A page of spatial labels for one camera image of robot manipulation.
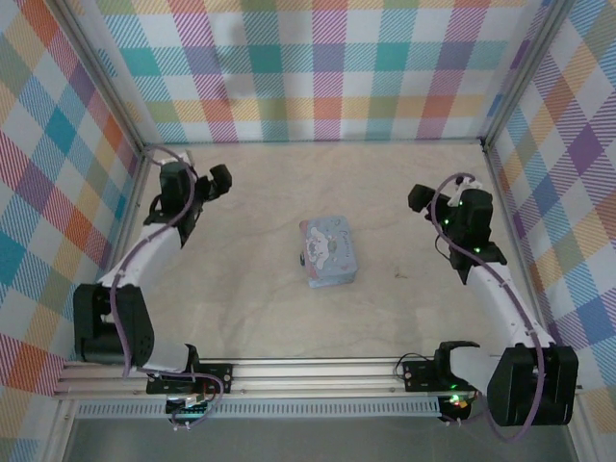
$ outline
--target gray floor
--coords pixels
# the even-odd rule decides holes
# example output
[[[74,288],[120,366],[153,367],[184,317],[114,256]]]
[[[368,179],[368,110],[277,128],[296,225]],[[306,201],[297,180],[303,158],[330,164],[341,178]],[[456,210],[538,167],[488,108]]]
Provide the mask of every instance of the gray floor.
[[[158,420],[88,420],[76,422],[64,462],[576,462],[572,454],[564,427],[533,427],[505,444],[484,420],[216,420],[190,432]]]
[[[146,298],[157,336],[194,344],[202,357],[432,354],[445,340],[502,352],[475,297],[434,250],[434,229],[406,199],[416,183],[436,187],[457,171],[491,190],[478,145],[239,144],[192,153],[201,174],[226,163],[234,186],[205,205]],[[139,222],[160,191],[152,171]],[[347,217],[360,269],[350,285],[313,290],[298,263],[298,224],[326,215]],[[498,207],[492,228],[515,266]],[[522,289],[516,269],[514,277]]]

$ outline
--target colorful plaid backdrop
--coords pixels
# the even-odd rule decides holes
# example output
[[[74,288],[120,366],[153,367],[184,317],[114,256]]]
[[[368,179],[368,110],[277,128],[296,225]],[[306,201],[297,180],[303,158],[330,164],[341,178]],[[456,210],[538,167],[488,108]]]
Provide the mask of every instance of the colorful plaid backdrop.
[[[550,2],[69,3],[144,139],[184,143],[475,138]]]
[[[0,460],[36,460],[75,285],[107,267],[137,156],[43,0],[0,3]]]
[[[577,1],[497,150],[550,332],[616,449],[616,0]]]

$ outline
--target beige floor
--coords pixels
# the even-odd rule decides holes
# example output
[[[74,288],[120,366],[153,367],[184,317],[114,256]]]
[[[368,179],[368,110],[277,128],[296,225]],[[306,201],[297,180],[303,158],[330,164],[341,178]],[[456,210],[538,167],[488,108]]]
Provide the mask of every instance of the beige floor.
[[[234,186],[206,204],[187,245],[147,298],[156,335],[201,357],[432,354],[441,341],[500,339],[434,250],[435,231],[407,207],[416,183],[464,170],[490,183],[476,145],[240,144],[193,147],[200,174],[226,163]],[[157,193],[146,185],[139,223]],[[310,289],[298,255],[302,219],[344,215],[359,272]],[[493,237],[515,265],[501,212]],[[520,272],[514,269],[520,289]]]

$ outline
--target cartoon character print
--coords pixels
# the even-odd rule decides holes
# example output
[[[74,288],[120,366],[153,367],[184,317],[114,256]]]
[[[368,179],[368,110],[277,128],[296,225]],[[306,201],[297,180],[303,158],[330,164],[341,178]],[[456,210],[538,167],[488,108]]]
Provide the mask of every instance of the cartoon character print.
[[[306,239],[306,253],[308,260],[319,270],[329,258],[329,255],[336,251],[338,245],[336,238],[325,236],[316,227],[310,228],[310,236]]]

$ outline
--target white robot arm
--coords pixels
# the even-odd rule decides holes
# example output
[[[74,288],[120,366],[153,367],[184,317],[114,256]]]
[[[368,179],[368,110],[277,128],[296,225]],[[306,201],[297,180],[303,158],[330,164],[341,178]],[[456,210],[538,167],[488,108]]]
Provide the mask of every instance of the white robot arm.
[[[539,324],[516,289],[504,255],[490,241],[492,195],[471,175],[456,178],[453,197],[440,193],[444,185],[437,191],[416,185],[409,207],[427,209],[426,219],[449,244],[451,267],[475,294],[504,352],[495,357],[473,342],[443,342],[434,354],[438,385],[481,392],[501,426],[526,424],[531,414],[532,424],[567,424],[578,378],[575,352],[558,346]]]
[[[189,372],[198,363],[194,346],[155,337],[143,295],[186,243],[203,204],[231,188],[231,174],[225,165],[210,172],[211,179],[198,177],[183,162],[162,164],[161,194],[150,205],[138,242],[96,284],[81,284],[77,288],[73,296],[75,350],[83,361],[125,364],[128,347],[132,368]],[[113,303],[119,320],[114,319]],[[118,321],[121,333],[116,326]]]

